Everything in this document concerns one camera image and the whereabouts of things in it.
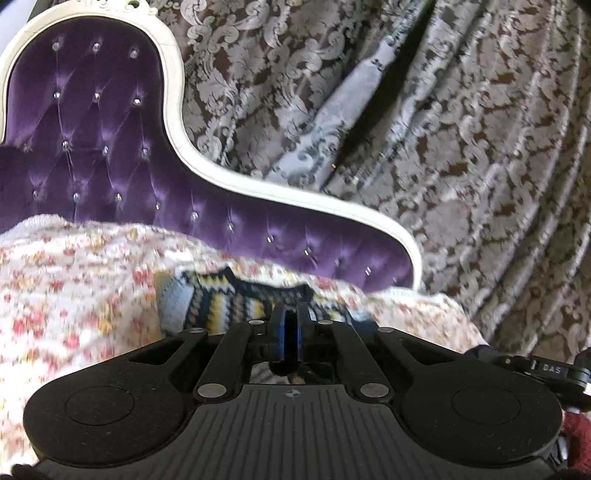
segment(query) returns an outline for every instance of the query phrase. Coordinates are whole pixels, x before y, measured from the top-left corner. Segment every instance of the purple velvet upholstery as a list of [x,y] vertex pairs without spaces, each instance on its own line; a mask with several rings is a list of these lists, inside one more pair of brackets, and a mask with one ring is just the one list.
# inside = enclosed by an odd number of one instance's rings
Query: purple velvet upholstery
[[412,286],[406,250],[385,233],[197,177],[170,145],[162,104],[158,52],[139,29],[79,17],[41,33],[9,83],[0,232],[39,213],[147,223],[365,291]]

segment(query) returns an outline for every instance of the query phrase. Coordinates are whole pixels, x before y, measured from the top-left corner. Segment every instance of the compass logo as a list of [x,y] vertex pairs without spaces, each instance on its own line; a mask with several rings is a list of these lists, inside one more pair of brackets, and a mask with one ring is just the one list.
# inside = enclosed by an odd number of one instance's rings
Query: compass logo
[[301,391],[296,390],[295,388],[291,388],[287,392],[285,392],[284,395],[293,400],[294,398],[297,398],[301,395]]

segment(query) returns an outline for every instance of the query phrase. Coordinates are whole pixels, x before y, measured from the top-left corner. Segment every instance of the metal screw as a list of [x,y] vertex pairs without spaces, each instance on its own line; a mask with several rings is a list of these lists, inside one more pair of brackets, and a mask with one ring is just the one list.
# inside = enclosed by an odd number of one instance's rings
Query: metal screw
[[204,398],[218,398],[226,392],[226,387],[219,383],[206,383],[197,389],[197,393]]
[[389,388],[381,383],[366,383],[359,390],[362,395],[369,398],[385,397],[390,392]]

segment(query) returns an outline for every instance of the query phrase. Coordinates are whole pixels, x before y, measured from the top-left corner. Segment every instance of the gray damask fabric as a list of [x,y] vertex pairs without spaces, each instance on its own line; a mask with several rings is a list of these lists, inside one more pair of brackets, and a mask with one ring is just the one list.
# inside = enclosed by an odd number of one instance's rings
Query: gray damask fabric
[[[425,291],[500,349],[569,360],[589,344],[591,21],[575,0],[152,4],[204,155],[395,218]],[[402,88],[368,115],[424,15]]]

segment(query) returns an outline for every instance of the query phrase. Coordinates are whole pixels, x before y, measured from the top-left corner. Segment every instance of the ribbed black surface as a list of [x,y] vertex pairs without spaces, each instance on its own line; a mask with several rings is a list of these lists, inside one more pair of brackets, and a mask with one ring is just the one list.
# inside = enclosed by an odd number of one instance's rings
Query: ribbed black surface
[[541,480],[551,473],[540,460],[491,470],[442,460],[409,439],[387,407],[357,402],[342,385],[246,385],[230,402],[200,407],[173,443],[147,459],[85,470],[44,461],[39,469],[56,480]]

